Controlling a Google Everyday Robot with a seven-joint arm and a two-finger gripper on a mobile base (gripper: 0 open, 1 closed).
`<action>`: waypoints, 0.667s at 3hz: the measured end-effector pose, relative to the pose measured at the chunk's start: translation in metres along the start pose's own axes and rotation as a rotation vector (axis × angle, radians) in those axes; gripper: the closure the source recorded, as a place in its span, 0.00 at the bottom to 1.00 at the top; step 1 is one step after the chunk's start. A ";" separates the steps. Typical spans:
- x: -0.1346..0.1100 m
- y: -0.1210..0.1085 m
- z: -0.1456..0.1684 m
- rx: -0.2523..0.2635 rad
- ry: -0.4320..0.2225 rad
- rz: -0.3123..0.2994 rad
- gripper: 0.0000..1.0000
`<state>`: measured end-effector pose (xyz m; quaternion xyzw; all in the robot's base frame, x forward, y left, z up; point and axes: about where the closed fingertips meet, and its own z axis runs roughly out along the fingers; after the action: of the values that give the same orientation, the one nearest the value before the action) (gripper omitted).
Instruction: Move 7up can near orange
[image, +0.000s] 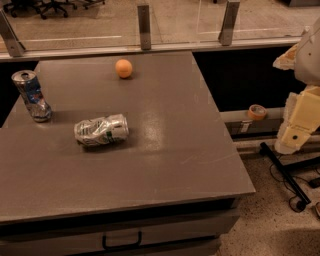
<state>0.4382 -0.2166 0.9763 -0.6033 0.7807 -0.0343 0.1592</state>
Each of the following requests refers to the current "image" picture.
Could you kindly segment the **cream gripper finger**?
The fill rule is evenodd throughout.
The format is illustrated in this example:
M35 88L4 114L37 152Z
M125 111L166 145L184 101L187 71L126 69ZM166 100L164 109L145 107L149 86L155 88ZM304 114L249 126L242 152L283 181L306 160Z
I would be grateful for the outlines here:
M299 151L319 127L320 87L309 85L299 94L290 93L274 145L275 150L280 154Z
M281 70L293 70L295 66L296 52L298 45L293 45L273 62L273 66Z

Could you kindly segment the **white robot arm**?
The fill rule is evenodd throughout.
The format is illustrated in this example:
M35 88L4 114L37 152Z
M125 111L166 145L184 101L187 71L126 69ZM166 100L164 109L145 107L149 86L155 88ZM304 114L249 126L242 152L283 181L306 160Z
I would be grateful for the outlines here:
M299 94L289 93L274 145L280 154L293 154L320 127L320 18L305 28L300 42L277 57L273 66L292 69L306 85Z

